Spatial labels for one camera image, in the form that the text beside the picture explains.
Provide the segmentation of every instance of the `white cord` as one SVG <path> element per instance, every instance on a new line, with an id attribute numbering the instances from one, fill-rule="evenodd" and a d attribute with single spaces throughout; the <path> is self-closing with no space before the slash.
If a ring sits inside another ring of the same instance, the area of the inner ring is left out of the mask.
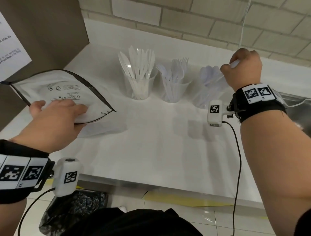
<path id="1" fill-rule="evenodd" d="M 302 102 L 297 103 L 297 104 L 292 105 L 292 106 L 289 106 L 285 101 L 284 101 L 284 104 L 285 104 L 287 107 L 295 107 L 295 106 L 300 106 L 300 105 L 303 104 L 305 101 L 311 101 L 311 99 L 310 99 L 310 98 L 306 98 L 306 99 L 303 100 Z"/>
<path id="2" fill-rule="evenodd" d="M 242 45 L 244 23 L 245 23 L 245 19 L 246 19 L 247 12 L 248 12 L 249 7 L 250 7 L 250 5 L 251 5 L 251 1 L 252 1 L 252 0 L 249 0 L 248 5 L 247 5 L 247 8 L 246 8 L 246 10 L 245 10 L 244 19 L 243 19 L 243 25 L 242 25 L 242 32 L 241 32 L 240 43 L 239 43 L 239 48 L 238 48 L 238 49 L 240 49 L 240 48 L 241 48 L 241 45 Z"/>

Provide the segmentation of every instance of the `hand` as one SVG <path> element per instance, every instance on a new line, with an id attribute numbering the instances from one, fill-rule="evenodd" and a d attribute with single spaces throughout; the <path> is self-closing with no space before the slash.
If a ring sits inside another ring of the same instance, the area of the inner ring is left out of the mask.
<path id="1" fill-rule="evenodd" d="M 259 54 L 256 51 L 250 52 L 241 48 L 233 54 L 230 64 L 237 59 L 240 63 L 235 68 L 231 68 L 228 64 L 220 68 L 228 85 L 236 92 L 246 85 L 260 83 L 262 62 Z"/>
<path id="2" fill-rule="evenodd" d="M 75 140 L 85 124 L 75 125 L 75 119 L 87 111 L 87 106 L 76 105 L 71 99 L 51 102 L 43 111 L 45 101 L 31 104 L 33 120 L 21 133 L 9 140 L 43 152 L 52 153 Z"/>

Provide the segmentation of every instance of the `black trash bag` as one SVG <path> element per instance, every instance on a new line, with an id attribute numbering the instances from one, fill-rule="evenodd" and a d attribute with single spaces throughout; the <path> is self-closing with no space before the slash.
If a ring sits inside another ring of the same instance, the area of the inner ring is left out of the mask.
<path id="1" fill-rule="evenodd" d="M 107 207 L 108 194 L 77 189 L 71 195 L 54 197 L 41 219 L 39 230 L 47 236 L 60 236 L 94 211 Z"/>

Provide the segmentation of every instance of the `wristband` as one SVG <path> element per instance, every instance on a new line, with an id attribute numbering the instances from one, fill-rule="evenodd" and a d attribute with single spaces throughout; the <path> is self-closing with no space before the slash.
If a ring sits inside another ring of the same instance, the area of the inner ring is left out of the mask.
<path id="1" fill-rule="evenodd" d="M 236 91 L 233 96 L 236 116 L 242 123 L 247 118 L 270 110 L 286 113 L 283 99 L 267 84 L 250 84 Z"/>
<path id="2" fill-rule="evenodd" d="M 41 190 L 54 165 L 48 156 L 48 153 L 0 140 L 0 204 L 19 202 L 31 192 Z"/>

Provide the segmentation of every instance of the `metal sink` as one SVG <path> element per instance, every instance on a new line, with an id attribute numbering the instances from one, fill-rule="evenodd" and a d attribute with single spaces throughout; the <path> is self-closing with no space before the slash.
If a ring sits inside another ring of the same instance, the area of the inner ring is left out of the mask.
<path id="1" fill-rule="evenodd" d="M 302 102 L 305 97 L 299 97 L 286 93 L 280 93 L 284 101 L 289 105 Z M 311 137 L 311 101 L 305 101 L 303 104 L 286 109 L 288 116 L 297 126 Z"/>

